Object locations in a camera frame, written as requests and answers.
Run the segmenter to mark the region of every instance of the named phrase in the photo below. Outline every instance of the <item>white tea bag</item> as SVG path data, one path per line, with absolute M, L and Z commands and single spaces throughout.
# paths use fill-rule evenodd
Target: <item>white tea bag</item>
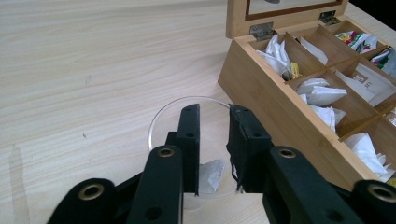
M 345 143 L 375 174 L 385 175 L 388 173 L 378 160 L 368 133 L 353 134 L 345 140 Z
M 310 105 L 312 110 L 335 132 L 335 114 L 331 107 L 322 108 L 315 105 Z
M 225 161 L 214 160 L 199 166 L 199 192 L 215 193 L 224 171 Z
M 347 90 L 328 87 L 314 86 L 310 93 L 306 94 L 310 105 L 329 105 L 347 95 Z

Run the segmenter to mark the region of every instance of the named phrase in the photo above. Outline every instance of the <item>tea bag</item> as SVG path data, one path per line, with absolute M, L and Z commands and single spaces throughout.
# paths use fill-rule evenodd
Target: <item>tea bag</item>
M 322 108 L 310 105 L 311 109 L 335 132 L 335 113 L 331 107 Z
M 306 101 L 309 105 L 329 105 L 343 96 L 347 95 L 347 90 L 313 86 L 297 90 L 298 94 L 306 94 Z
M 256 50 L 265 61 L 285 80 L 292 79 L 292 72 L 290 69 L 290 59 L 288 53 L 285 51 L 285 41 L 281 44 L 277 43 L 278 35 L 274 35 L 268 42 L 265 52 Z
M 199 192 L 215 193 L 224 171 L 224 160 L 213 160 L 199 167 Z
M 378 160 L 368 133 L 353 134 L 344 142 L 375 174 L 385 175 L 388 173 Z

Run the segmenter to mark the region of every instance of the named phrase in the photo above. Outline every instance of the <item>white paper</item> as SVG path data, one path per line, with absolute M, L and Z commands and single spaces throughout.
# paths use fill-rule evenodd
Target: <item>white paper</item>
M 312 54 L 314 55 L 321 63 L 325 64 L 329 60 L 326 54 L 321 50 L 315 47 L 313 44 L 306 41 L 303 37 L 300 40 L 301 44 Z
M 365 101 L 371 101 L 375 94 L 365 88 L 358 80 L 349 78 L 342 74 L 340 71 L 335 70 L 335 74 L 340 77 L 353 91 L 361 96 Z
M 358 80 L 367 91 L 375 95 L 368 101 L 372 106 L 378 105 L 392 94 L 396 93 L 396 87 L 390 81 L 361 63 L 356 67 L 356 73 L 353 79 Z

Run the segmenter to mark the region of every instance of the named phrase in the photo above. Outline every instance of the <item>wooden tea box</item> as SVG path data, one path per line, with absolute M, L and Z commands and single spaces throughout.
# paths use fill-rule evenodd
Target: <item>wooden tea box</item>
M 376 49 L 358 53 L 335 36 L 349 31 L 375 35 L 345 16 L 346 6 L 347 0 L 229 0 L 226 36 L 233 41 L 219 84 L 234 104 L 255 113 L 276 146 L 299 149 L 327 181 L 352 190 L 358 180 L 379 180 L 344 142 L 355 133 L 368 133 L 375 152 L 386 155 L 386 164 L 396 169 L 396 128 L 384 118 L 396 106 L 396 94 L 371 105 L 335 71 L 353 77 L 358 64 L 364 64 L 392 88 L 396 80 L 370 62 L 387 43 L 379 40 Z M 290 60 L 299 65 L 300 77 L 286 81 L 256 52 L 265 50 L 275 34 L 278 43 L 285 41 Z M 306 50 L 301 38 L 321 49 L 327 63 Z M 314 77 L 347 92 L 327 105 L 346 112 L 335 132 L 296 92 L 301 83 Z

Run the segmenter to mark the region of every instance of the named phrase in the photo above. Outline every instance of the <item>wood grain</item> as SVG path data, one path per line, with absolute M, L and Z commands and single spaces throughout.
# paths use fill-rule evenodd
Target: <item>wood grain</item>
M 117 185 L 140 173 L 149 125 L 167 103 L 230 103 L 218 84 L 231 43 L 226 11 L 225 0 L 1 1 L 1 222 L 46 223 L 80 181 Z M 184 218 L 265 223 L 261 201 L 228 194 Z

